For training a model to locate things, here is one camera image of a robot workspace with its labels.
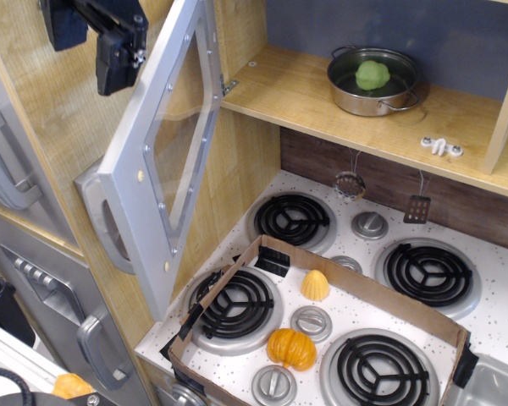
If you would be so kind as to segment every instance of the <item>black burner coil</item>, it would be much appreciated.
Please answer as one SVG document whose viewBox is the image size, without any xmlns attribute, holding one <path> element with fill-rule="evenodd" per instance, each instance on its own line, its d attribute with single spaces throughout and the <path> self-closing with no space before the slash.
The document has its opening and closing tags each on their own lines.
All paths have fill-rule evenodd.
<svg viewBox="0 0 508 406">
<path fill-rule="evenodd" d="M 258 233 L 298 246 L 311 241 L 320 226 L 327 227 L 329 216 L 307 196 L 281 195 L 258 209 L 254 223 Z"/>
<path fill-rule="evenodd" d="M 337 371 L 346 393 L 361 406 L 422 406 L 429 396 L 429 373 L 422 362 L 391 337 L 367 334 L 347 340 Z"/>
<path fill-rule="evenodd" d="M 203 281 L 196 290 L 199 299 L 206 290 Z M 237 271 L 202 315 L 202 330 L 207 338 L 238 338 L 254 332 L 271 316 L 273 296 L 256 275 Z"/>
<path fill-rule="evenodd" d="M 400 244 L 385 272 L 393 289 L 431 307 L 459 303 L 472 284 L 472 271 L 461 258 L 433 246 Z"/>
</svg>

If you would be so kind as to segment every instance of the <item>orange object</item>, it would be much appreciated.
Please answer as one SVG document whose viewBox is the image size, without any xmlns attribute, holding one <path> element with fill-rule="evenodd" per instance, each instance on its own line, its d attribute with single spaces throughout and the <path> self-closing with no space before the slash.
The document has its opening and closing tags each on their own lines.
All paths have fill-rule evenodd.
<svg viewBox="0 0 508 406">
<path fill-rule="evenodd" d="M 77 398 L 93 393 L 91 385 L 83 381 L 76 374 L 64 374 L 57 378 L 51 394 L 62 399 Z"/>
<path fill-rule="evenodd" d="M 291 328 L 275 330 L 269 338 L 267 351 L 270 360 L 295 370 L 308 370 L 317 355 L 314 342 L 306 334 Z"/>
</svg>

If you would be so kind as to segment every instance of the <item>black cable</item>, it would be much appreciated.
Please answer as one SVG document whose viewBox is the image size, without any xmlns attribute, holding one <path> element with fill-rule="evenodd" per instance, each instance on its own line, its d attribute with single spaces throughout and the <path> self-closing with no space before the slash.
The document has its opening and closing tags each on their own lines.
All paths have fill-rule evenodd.
<svg viewBox="0 0 508 406">
<path fill-rule="evenodd" d="M 26 382 L 23 381 L 23 378 L 11 370 L 5 370 L 4 368 L 0 368 L 0 376 L 15 382 L 15 384 L 20 388 L 20 394 L 23 397 L 23 406 L 36 406 L 34 396 L 32 395 L 31 390 L 28 388 L 28 385 L 26 385 Z"/>
</svg>

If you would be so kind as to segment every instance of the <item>dark wood backsplash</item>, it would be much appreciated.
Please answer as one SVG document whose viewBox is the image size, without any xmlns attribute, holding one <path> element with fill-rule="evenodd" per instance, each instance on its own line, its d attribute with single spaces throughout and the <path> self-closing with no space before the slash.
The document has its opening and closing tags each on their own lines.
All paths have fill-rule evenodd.
<svg viewBox="0 0 508 406">
<path fill-rule="evenodd" d="M 334 176 L 351 168 L 357 151 L 282 128 L 282 169 L 321 184 L 332 185 Z M 399 211 L 411 195 L 418 195 L 417 169 L 367 153 L 357 159 L 356 171 L 367 185 L 365 199 Z M 508 198 L 430 173 L 423 173 L 431 198 L 430 222 L 508 248 Z"/>
</svg>

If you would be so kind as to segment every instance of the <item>metal frame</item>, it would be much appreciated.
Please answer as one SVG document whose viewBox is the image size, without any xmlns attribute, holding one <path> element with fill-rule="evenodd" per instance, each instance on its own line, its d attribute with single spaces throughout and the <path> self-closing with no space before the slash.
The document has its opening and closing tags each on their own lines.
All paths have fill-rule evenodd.
<svg viewBox="0 0 508 406">
<path fill-rule="evenodd" d="M 196 157 L 192 162 L 197 172 L 185 188 L 179 234 L 170 240 L 171 228 L 164 226 L 168 222 L 167 213 L 162 210 L 165 206 L 150 180 L 152 168 L 147 154 L 152 153 L 152 146 L 147 142 L 151 142 L 148 135 L 152 121 L 158 108 L 163 107 L 161 100 L 176 72 L 175 61 L 182 63 L 181 55 L 184 56 L 194 30 L 200 58 L 207 60 L 202 63 L 204 100 L 210 97 L 211 105 L 202 112 L 207 117 L 206 127 L 203 131 L 196 128 L 194 140 L 198 144 L 190 147 L 194 152 L 189 155 Z M 171 298 L 221 99 L 213 2 L 175 1 L 98 169 L 108 204 L 155 321 L 164 320 Z"/>
</svg>

